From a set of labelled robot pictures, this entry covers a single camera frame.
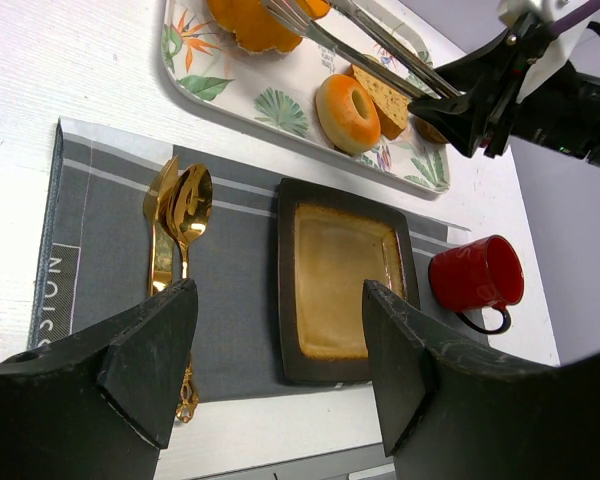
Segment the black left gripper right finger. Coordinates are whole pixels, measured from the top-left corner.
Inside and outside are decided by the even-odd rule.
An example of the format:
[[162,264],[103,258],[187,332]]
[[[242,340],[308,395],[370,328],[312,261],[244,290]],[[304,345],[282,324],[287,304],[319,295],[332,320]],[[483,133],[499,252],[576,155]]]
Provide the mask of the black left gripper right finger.
[[385,453],[400,479],[600,479],[600,353],[553,367],[485,346],[366,281]]

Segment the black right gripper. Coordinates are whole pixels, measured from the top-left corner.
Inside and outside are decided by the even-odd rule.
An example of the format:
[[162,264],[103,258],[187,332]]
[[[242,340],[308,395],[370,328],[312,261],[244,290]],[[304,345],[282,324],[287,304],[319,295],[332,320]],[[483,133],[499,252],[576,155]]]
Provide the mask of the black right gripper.
[[418,99],[409,112],[435,127],[462,155],[480,148],[495,158],[504,153],[520,107],[517,94],[530,66],[515,31],[435,69],[459,91],[453,97]]

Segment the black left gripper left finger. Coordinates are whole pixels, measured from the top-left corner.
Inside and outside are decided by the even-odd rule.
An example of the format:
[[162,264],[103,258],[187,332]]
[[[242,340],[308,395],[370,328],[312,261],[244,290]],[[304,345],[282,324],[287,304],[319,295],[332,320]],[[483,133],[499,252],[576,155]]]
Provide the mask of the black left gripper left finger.
[[194,280],[0,363],[0,479],[151,479],[198,313]]

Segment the orange round sponge cake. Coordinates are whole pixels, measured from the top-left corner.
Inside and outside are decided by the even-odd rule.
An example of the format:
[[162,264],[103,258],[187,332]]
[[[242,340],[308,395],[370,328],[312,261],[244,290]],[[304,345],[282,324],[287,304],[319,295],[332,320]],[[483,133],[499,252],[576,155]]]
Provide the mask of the orange round sponge cake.
[[207,0],[216,23],[251,53],[292,52],[303,38],[278,23],[258,0]]

